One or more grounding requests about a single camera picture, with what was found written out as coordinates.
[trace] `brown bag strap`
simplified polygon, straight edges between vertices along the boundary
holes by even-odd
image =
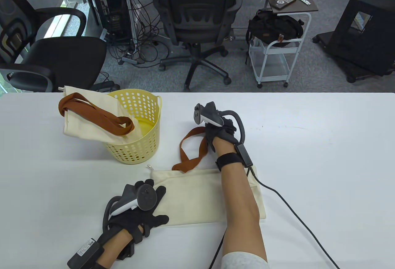
[[[130,118],[117,117],[97,107],[80,93],[72,93],[59,101],[60,114],[64,116],[65,111],[68,110],[117,136],[127,135],[134,130],[134,124]]]
[[[189,160],[188,156],[185,154],[184,150],[182,149],[182,143],[184,142],[185,139],[202,134],[206,131],[205,127],[196,127],[193,128],[189,133],[182,139],[180,142],[180,156],[181,156],[181,163],[178,163],[172,167],[172,170],[181,170],[182,172],[186,173],[189,170],[194,169],[202,160],[204,156],[207,155],[208,148],[207,148],[207,141],[206,137],[202,139],[202,142],[200,143],[199,147],[199,156],[197,158],[193,158]]]

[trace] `yellow plastic basket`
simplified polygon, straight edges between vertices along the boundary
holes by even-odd
[[[139,89],[124,89],[109,93],[117,98],[138,121],[143,137],[127,145],[106,147],[115,159],[126,164],[138,164],[151,158],[159,146],[160,111],[162,97]]]

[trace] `office chair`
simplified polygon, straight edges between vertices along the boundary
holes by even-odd
[[[80,19],[77,36],[35,41],[40,26],[57,15]],[[106,43],[81,36],[84,13],[74,8],[35,10],[27,0],[0,0],[0,73],[13,87],[34,92],[56,92],[65,85],[95,91],[118,90],[107,81],[94,85],[106,58]],[[21,64],[15,60],[30,47]]]
[[[206,60],[214,53],[223,57],[228,54],[224,46],[217,46],[208,51],[201,51],[202,43],[221,45],[229,35],[231,25],[240,9],[243,0],[153,0],[154,7],[159,12],[164,31],[172,44],[180,42],[189,50],[189,56],[162,59],[159,70],[165,70],[167,64],[190,62],[184,91],[190,91],[193,74],[198,65],[209,67],[223,77],[225,85],[231,83],[228,73]]]

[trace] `beige cloth bag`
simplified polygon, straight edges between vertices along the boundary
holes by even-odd
[[[115,116],[129,117],[132,120],[135,128],[127,135],[117,136],[100,128],[96,124],[89,122],[88,120],[84,119],[83,117],[77,115],[72,111],[66,111],[64,114],[63,130],[63,133],[65,135],[82,139],[101,141],[105,143],[112,143],[115,145],[132,143],[143,137],[139,121],[137,121],[136,118],[130,115],[116,98],[96,91],[84,90],[70,86],[64,87],[65,96],[75,92],[80,93],[94,105],[100,107],[107,112],[112,113]]]
[[[151,178],[155,182],[155,189],[158,186],[166,187],[166,195],[154,212],[155,216],[159,214],[169,216],[169,222],[166,225],[226,221],[221,173],[218,169],[193,169],[187,173],[176,170],[154,170],[151,171]],[[248,181],[258,204],[260,218],[266,218],[260,185],[252,174],[248,175]]]

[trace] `chair armrest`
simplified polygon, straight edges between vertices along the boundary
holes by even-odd
[[[31,73],[42,76],[47,80],[47,88],[45,89],[45,92],[53,91],[53,86],[55,85],[55,73],[46,67],[15,63],[0,64],[0,74],[8,83],[10,83],[11,73]]]
[[[175,35],[172,13],[169,11],[169,8],[161,5],[159,0],[152,0],[152,3],[160,15],[160,18],[163,22],[163,27],[166,28],[172,44],[178,46],[179,42],[177,41],[177,37]]]
[[[235,5],[233,5],[232,7],[228,8],[226,10],[226,12],[228,12],[228,13],[237,12],[241,8],[242,3],[243,3],[243,0],[236,0]]]
[[[235,18],[236,18],[236,13],[241,8],[241,4],[243,3],[243,0],[235,0],[235,1],[236,1],[235,4],[233,6],[231,6],[230,8],[227,8],[225,10],[225,12],[223,13],[221,28],[220,28],[219,34],[218,34],[216,42],[215,42],[215,44],[217,46],[222,44],[225,36],[229,35],[231,25],[235,21]]]
[[[58,15],[73,15],[79,18],[80,24],[76,36],[81,36],[86,26],[86,16],[82,11],[75,8],[39,8],[36,10],[40,17],[39,25]]]

